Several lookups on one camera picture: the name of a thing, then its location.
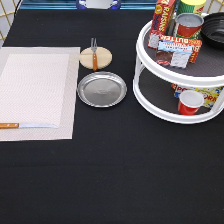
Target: canned food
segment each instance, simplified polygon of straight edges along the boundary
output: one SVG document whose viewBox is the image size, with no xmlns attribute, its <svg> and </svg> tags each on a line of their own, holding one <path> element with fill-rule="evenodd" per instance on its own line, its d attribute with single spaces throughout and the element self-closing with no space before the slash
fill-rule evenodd
<svg viewBox="0 0 224 224">
<path fill-rule="evenodd" d="M 178 6 L 177 15 L 181 13 L 195 13 L 201 15 L 206 0 L 181 0 Z"/>
<path fill-rule="evenodd" d="M 174 37 L 197 39 L 204 19 L 194 13 L 182 13 L 175 19 Z"/>
</svg>

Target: wooden coaster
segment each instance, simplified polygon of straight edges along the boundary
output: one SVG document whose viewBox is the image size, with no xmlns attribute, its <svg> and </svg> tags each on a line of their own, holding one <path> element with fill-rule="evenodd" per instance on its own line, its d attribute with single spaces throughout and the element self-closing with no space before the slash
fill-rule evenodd
<svg viewBox="0 0 224 224">
<path fill-rule="evenodd" d="M 105 68 L 112 61 L 112 54 L 106 48 L 97 47 L 96 55 L 98 69 Z M 79 60 L 84 67 L 93 69 L 93 52 L 91 48 L 83 50 L 80 54 Z"/>
</svg>

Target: orange handle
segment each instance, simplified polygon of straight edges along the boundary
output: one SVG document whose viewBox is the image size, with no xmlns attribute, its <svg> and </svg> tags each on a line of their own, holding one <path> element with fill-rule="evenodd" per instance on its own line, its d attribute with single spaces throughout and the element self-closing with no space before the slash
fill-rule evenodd
<svg viewBox="0 0 224 224">
<path fill-rule="evenodd" d="M 19 128 L 19 123 L 0 123 L 0 129 L 3 128 Z"/>
<path fill-rule="evenodd" d="M 98 66 L 97 66 L 97 56 L 96 54 L 93 54 L 93 71 L 97 71 Z"/>
</svg>

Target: red cup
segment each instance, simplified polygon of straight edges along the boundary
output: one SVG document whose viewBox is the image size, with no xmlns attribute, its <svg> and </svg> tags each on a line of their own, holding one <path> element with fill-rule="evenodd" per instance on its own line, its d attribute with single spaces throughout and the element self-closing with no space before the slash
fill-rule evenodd
<svg viewBox="0 0 224 224">
<path fill-rule="evenodd" d="M 194 115 L 204 104 L 204 97 L 194 90 L 185 90 L 179 95 L 178 110 L 183 115 Z"/>
</svg>

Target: silver plate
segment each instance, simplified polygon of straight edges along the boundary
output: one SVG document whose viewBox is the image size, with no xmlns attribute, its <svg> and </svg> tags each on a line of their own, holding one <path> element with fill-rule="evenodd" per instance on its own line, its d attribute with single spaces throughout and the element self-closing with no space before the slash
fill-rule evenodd
<svg viewBox="0 0 224 224">
<path fill-rule="evenodd" d="M 110 72 L 95 72 L 84 77 L 78 85 L 78 95 L 93 107 L 110 107 L 119 103 L 127 92 L 122 78 Z"/>
</svg>

